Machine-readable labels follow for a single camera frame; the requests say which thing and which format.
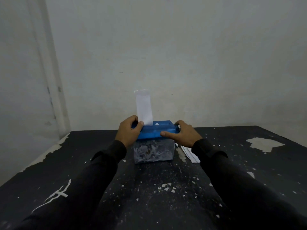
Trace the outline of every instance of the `table surface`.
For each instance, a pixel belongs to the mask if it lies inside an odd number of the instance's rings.
[[[265,183],[282,199],[307,215],[307,148],[258,126],[195,128],[229,159]],[[72,131],[61,148],[28,167],[0,187],[0,229],[16,226],[50,194],[66,185],[106,148],[116,130]],[[267,154],[251,148],[248,139],[285,144]],[[174,160],[134,164],[132,149],[106,189],[87,229],[231,229],[231,211],[218,196],[199,164]],[[158,187],[171,183],[175,193]]]

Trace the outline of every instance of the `forearm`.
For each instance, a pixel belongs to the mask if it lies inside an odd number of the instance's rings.
[[[224,152],[208,141],[196,142],[192,151],[201,156],[201,167],[213,187],[241,221],[290,228],[304,225],[304,217],[290,204],[228,160]]]
[[[126,148],[119,141],[114,141],[107,150],[96,153],[90,165],[71,180],[67,190],[63,191],[66,184],[59,190],[66,197],[60,195],[35,209],[16,229],[78,229],[84,226],[112,181],[117,163],[125,155]]]

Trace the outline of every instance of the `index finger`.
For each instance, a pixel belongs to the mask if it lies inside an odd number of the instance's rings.
[[[125,121],[128,121],[130,124],[132,124],[134,121],[138,121],[138,117],[136,115],[133,115],[133,116],[126,118]]]
[[[175,124],[174,125],[180,125],[180,126],[182,126],[182,125],[187,125],[183,120],[178,120],[177,122],[175,122]]]

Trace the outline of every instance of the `person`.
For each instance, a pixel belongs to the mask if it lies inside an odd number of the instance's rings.
[[[117,164],[126,156],[127,148],[138,138],[143,127],[131,125],[138,121],[133,115],[121,122],[115,140],[106,149],[97,152],[65,192],[36,208],[15,230],[29,229],[79,229],[86,226],[97,208],[107,186],[112,181]],[[213,147],[184,121],[179,120],[178,134],[162,131],[161,136],[174,139],[178,144],[192,148],[200,159],[200,166],[221,199],[247,228],[283,227],[307,229],[306,217],[293,206],[232,163],[225,152]]]

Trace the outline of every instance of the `finger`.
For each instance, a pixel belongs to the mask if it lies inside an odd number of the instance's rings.
[[[138,121],[138,117],[136,115],[133,115],[133,116],[130,116],[130,117],[126,118],[125,121],[127,121],[127,122],[132,124],[133,121]]]
[[[132,131],[140,133],[140,131],[142,130],[143,125],[144,125],[143,121],[138,122],[138,124],[136,125],[136,127]]]
[[[177,122],[175,122],[175,124],[174,125],[180,125],[180,126],[182,126],[182,125],[187,125],[183,120],[178,120]]]
[[[163,136],[163,137],[166,137],[166,138],[170,138],[170,139],[173,139],[173,140],[178,140],[180,135],[180,133],[176,134],[176,133],[170,133],[168,131],[162,131],[160,132],[160,135]]]

